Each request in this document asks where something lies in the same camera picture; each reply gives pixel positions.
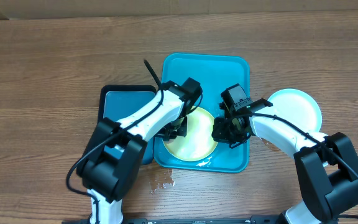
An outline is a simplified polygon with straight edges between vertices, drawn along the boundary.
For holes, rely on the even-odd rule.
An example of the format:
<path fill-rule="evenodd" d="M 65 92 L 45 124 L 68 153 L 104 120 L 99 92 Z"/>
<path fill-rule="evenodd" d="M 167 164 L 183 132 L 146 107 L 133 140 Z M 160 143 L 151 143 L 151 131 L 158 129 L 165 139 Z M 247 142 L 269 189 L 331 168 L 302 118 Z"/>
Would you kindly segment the light blue plate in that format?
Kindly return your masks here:
<path fill-rule="evenodd" d="M 273 103 L 274 112 L 304 131 L 319 132 L 323 117 L 317 102 L 309 94 L 287 88 L 273 93 L 268 101 Z"/>

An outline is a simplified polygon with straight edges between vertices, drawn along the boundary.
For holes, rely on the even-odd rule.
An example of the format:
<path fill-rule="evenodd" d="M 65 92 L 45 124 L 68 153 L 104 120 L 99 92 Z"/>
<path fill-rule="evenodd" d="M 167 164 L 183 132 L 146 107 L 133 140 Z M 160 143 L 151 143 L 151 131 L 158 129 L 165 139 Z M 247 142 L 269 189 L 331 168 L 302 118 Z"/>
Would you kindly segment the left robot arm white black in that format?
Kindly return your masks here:
<path fill-rule="evenodd" d="M 147 143 L 166 125 L 183 119 L 202 90 L 173 82 L 162 84 L 155 97 L 119 121 L 101 119 L 72 171 L 91 198 L 89 223 L 122 223 L 122 199 L 133 186 Z"/>

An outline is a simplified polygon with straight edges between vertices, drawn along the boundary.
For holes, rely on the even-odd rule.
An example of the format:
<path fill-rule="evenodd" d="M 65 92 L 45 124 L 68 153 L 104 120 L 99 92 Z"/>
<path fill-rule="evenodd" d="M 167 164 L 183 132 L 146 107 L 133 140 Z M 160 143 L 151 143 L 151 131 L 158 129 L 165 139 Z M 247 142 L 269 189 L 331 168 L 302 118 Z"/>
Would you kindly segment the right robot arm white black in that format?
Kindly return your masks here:
<path fill-rule="evenodd" d="M 321 110 L 314 99 L 270 97 L 224 100 L 212 137 L 231 147 L 257 136 L 295 162 L 302 201 L 273 216 L 275 223 L 337 223 L 358 219 L 358 155 L 343 133 L 320 131 Z"/>

